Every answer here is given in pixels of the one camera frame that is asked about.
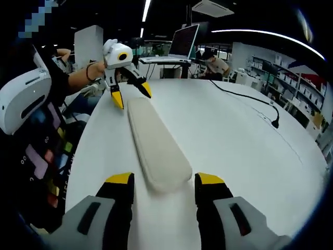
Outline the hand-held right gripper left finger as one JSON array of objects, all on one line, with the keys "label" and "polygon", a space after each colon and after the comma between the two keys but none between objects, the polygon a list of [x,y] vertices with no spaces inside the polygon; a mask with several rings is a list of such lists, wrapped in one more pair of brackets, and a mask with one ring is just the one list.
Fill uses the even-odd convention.
[{"label": "hand-held right gripper left finger", "polygon": [[50,235],[51,249],[127,249],[134,184],[132,172],[109,177],[96,195],[65,213]]}]

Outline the person's left hand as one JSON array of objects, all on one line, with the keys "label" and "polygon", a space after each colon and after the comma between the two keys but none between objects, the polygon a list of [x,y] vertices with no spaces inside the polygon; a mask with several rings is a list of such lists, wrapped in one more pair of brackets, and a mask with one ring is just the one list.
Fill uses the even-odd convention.
[{"label": "person's left hand", "polygon": [[105,73],[105,63],[104,61],[99,61],[91,64],[89,68],[89,76],[91,79],[101,78]]}]

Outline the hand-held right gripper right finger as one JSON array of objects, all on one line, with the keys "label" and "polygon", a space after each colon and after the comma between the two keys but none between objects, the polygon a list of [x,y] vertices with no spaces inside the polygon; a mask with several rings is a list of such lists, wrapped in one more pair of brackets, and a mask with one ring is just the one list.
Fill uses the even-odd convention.
[{"label": "hand-held right gripper right finger", "polygon": [[195,174],[195,203],[202,249],[284,249],[291,242],[274,233],[248,201],[234,197],[218,176]]}]

